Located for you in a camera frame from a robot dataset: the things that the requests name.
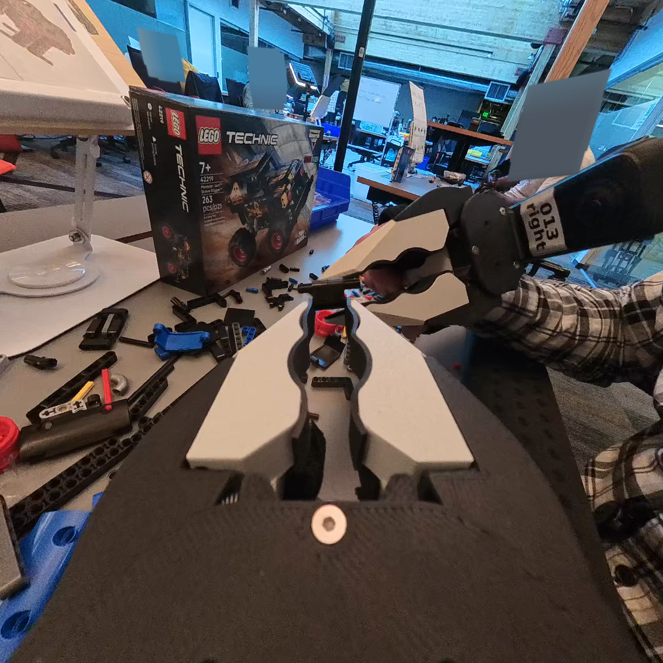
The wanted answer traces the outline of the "person's right hand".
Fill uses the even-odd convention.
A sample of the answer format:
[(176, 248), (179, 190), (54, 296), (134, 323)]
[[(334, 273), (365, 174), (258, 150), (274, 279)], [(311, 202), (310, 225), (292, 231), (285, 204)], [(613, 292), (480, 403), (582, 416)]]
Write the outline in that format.
[(392, 267), (367, 270), (361, 280), (364, 287), (384, 297), (396, 296), (408, 286), (405, 275)]

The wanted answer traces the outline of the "building instruction booklet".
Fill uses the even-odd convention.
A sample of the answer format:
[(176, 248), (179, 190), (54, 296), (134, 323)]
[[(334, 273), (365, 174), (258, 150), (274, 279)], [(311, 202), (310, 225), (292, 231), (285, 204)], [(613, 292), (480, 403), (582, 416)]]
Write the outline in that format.
[(1, 2), (1, 91), (76, 99), (128, 95), (66, 2)]

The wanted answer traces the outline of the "black connector assembly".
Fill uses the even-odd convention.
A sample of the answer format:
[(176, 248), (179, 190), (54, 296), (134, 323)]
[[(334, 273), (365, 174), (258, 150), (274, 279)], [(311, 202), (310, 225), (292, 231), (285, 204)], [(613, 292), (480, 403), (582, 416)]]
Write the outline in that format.
[(358, 289), (360, 286), (360, 277), (319, 278), (313, 282), (298, 284), (296, 290), (310, 297), (312, 311), (338, 310), (346, 306), (346, 291)]

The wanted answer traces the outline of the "person's right forearm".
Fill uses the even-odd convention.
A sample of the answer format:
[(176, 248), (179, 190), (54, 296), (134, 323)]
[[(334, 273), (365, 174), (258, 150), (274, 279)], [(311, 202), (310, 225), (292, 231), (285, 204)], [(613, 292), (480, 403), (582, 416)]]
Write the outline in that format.
[(471, 329), (579, 382), (633, 384), (662, 408), (662, 272), (613, 289), (523, 276)]

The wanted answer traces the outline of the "scattered small pins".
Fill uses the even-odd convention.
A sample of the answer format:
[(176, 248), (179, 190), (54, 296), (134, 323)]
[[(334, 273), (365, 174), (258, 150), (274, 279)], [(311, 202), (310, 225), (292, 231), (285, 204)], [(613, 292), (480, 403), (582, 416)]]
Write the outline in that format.
[(329, 266), (334, 260), (334, 253), (323, 246), (307, 246), (286, 257), (276, 259), (265, 267), (257, 268), (241, 282), (238, 289), (242, 295), (246, 294), (252, 298), (262, 295), (261, 284), (267, 278), (283, 279), (291, 283), (294, 281), (308, 282), (310, 273), (319, 277), (323, 268)]

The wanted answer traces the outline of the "black L-shaped beam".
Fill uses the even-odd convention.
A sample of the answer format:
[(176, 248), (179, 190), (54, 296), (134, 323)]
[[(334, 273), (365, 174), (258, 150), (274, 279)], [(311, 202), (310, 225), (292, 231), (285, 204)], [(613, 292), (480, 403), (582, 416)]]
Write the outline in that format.
[(353, 381), (350, 377), (313, 377), (311, 379), (311, 387), (318, 389), (342, 390), (347, 401), (352, 399)]

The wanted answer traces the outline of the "black bent beam with pins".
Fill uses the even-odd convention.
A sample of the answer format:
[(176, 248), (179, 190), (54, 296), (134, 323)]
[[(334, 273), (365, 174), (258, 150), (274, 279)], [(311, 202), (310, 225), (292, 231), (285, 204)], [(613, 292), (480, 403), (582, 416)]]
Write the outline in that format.
[(191, 300), (188, 300), (187, 302), (184, 302), (180, 300), (176, 296), (172, 296), (170, 298), (171, 305), (175, 307), (176, 309), (190, 313), (193, 310), (196, 310), (198, 308), (202, 308), (204, 306), (208, 306), (211, 304), (216, 304), (220, 306), (221, 308), (226, 308), (228, 306), (228, 299), (232, 299), (235, 303), (237, 304), (242, 304), (243, 303), (243, 298), (241, 297), (241, 294), (235, 290), (230, 290), (228, 293), (225, 295), (221, 293), (215, 293), (211, 295), (206, 295), (206, 296), (199, 296), (197, 298), (193, 298)]

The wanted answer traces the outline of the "blue curved panel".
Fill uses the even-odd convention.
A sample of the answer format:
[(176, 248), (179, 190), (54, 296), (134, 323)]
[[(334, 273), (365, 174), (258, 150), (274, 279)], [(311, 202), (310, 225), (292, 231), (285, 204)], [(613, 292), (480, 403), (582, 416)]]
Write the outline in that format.
[(37, 622), (67, 567), (91, 510), (42, 515), (19, 544), (27, 584), (1, 600), (1, 661), (8, 662)]

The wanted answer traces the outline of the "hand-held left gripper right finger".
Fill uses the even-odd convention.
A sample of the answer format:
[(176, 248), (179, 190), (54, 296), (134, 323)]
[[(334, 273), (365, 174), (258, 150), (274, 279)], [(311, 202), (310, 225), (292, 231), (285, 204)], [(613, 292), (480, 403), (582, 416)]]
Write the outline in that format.
[(348, 303), (349, 448), (360, 500), (378, 499), (405, 475), (465, 471), (475, 458), (435, 378), (433, 362), (368, 308)]

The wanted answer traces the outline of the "white board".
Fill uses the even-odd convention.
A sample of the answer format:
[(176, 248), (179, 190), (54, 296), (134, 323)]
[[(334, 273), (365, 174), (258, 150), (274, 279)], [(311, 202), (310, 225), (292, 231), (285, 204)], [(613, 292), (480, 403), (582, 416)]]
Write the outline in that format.
[(353, 120), (389, 127), (400, 91), (400, 84), (362, 75)]

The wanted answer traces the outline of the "long black beam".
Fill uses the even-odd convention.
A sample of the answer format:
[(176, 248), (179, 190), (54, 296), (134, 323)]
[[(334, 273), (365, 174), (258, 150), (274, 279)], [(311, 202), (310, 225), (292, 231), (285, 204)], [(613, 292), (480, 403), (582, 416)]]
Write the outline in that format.
[(112, 471), (171, 408), (170, 405), (152, 417), (143, 417), (138, 423), (136, 433), (124, 438), (111, 438), (99, 444), (73, 465), (10, 507), (9, 514), (18, 539), (28, 535), (45, 513), (62, 508), (96, 480)]

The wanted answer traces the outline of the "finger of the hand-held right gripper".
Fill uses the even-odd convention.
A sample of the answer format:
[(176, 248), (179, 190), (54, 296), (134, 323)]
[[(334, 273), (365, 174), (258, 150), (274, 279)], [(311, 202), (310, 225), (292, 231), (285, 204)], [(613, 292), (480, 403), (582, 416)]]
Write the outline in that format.
[(405, 290), (390, 300), (364, 304), (392, 327), (417, 327), (469, 303), (467, 286), (451, 272), (444, 272), (420, 292)]
[(361, 238), (319, 278), (361, 279), (367, 270), (392, 267), (405, 275), (408, 285), (431, 285), (444, 272), (455, 275), (446, 248), (449, 232), (444, 209), (390, 220)]

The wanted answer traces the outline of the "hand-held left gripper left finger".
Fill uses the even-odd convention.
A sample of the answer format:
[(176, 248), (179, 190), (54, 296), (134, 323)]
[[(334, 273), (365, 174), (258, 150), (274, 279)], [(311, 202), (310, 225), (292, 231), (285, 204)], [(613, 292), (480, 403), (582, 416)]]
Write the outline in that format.
[(298, 304), (237, 352), (186, 454), (193, 469), (259, 475), (289, 500), (315, 500), (326, 442), (309, 416), (314, 309)]

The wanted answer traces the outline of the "blue folded panel piece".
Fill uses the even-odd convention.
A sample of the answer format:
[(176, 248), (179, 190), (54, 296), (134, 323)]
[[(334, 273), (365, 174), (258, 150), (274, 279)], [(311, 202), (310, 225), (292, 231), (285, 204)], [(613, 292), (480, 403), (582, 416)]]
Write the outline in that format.
[(153, 349), (161, 360), (201, 351), (209, 345), (210, 340), (207, 331), (175, 332), (159, 323), (153, 327)]

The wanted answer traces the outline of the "thin black beam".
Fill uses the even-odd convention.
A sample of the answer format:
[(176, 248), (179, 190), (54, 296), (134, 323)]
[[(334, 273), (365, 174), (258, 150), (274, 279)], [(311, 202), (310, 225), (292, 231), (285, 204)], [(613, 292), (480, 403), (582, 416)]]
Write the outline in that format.
[(104, 369), (109, 369), (116, 362), (117, 354), (115, 352), (104, 353), (30, 409), (26, 414), (29, 423), (36, 424), (40, 420), (40, 413), (43, 410), (71, 401), (87, 383), (94, 382)]

